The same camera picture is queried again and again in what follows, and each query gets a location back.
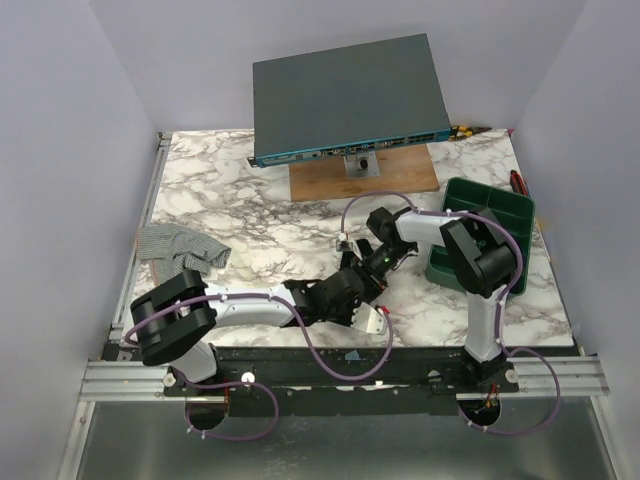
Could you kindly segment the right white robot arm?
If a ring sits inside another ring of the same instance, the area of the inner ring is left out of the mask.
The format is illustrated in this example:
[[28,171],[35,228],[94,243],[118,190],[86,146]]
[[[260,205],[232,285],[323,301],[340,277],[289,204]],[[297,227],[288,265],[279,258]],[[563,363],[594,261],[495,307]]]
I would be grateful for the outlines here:
[[493,384],[495,367],[505,354],[506,299],[523,271],[522,253],[514,238],[485,207],[459,212],[408,207],[395,214],[379,208],[369,214],[366,225],[381,247],[366,256],[363,264],[379,276],[385,276],[420,243],[446,250],[468,305],[461,382],[474,392]]

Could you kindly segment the black underwear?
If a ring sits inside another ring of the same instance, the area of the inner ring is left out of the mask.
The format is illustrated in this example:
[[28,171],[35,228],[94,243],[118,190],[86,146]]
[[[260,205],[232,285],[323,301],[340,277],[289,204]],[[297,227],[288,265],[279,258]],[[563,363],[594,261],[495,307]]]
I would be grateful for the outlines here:
[[358,298],[363,303],[370,303],[380,297],[388,287],[384,272],[370,266],[364,260],[343,260],[340,272],[345,272],[350,284],[358,292]]

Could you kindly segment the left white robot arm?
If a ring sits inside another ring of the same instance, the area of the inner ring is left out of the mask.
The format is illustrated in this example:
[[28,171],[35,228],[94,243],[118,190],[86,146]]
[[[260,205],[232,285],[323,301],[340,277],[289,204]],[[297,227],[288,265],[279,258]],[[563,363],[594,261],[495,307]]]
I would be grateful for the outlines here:
[[364,284],[345,270],[326,280],[287,280],[269,288],[206,284],[185,270],[138,297],[130,306],[142,363],[171,364],[201,395],[222,380],[204,336],[216,327],[261,324],[278,328],[332,322],[383,334],[386,321],[363,297]]

